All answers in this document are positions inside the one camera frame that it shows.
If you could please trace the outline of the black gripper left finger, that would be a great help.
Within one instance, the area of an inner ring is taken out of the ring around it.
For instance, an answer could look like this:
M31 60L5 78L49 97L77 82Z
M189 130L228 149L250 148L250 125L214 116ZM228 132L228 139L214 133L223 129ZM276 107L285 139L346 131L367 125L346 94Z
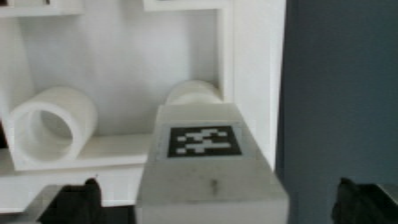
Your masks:
M81 185L49 185L8 224L100 224L100 188L93 178Z

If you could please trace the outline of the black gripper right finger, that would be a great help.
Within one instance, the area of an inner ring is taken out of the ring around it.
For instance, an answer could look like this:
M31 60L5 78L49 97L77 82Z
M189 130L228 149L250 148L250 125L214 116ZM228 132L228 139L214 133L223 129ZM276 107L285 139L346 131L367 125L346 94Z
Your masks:
M356 184L342 178L330 218L331 224L398 224L398 184Z

